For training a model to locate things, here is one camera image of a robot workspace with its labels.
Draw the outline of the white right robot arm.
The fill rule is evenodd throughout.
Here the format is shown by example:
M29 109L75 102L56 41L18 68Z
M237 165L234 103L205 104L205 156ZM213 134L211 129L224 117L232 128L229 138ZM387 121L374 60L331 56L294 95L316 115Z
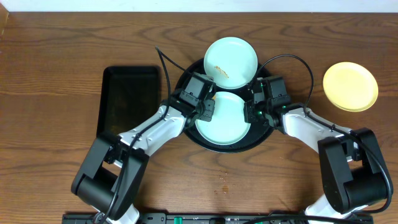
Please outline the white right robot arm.
M375 134L367 128L337 126L306 105L291 103L289 95L254 98L244 105L247 123L264 123L297 138L319 155L324 194L304 213L313 221L335 222L385 201L391 204L393 184Z

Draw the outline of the yellow plate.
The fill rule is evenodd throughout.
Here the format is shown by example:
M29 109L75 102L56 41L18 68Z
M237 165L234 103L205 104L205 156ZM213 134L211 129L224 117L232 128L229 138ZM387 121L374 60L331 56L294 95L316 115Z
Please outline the yellow plate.
M353 62L332 65L324 74L323 90L337 108L350 112L369 109L378 98L378 85L372 73Z

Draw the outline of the green plate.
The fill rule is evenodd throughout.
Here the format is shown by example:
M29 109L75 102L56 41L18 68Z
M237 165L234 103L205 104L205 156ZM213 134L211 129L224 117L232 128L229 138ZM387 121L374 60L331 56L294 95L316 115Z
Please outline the green plate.
M206 51L205 73L218 87L237 89L248 84L257 72L258 59L253 47L243 39L224 37Z
M234 144L248 133L250 124L244 120L244 100L227 91L215 94L215 108L211 121L196 120L198 132L209 142L218 145Z

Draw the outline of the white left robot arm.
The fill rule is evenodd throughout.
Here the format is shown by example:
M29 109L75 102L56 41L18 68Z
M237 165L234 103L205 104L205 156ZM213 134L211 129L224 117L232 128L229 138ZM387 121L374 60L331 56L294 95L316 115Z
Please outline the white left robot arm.
M73 194L101 214L94 223L138 221L133 201L150 156L195 121L210 121L214 97L214 91L194 95L178 89L139 126L94 140L71 186Z

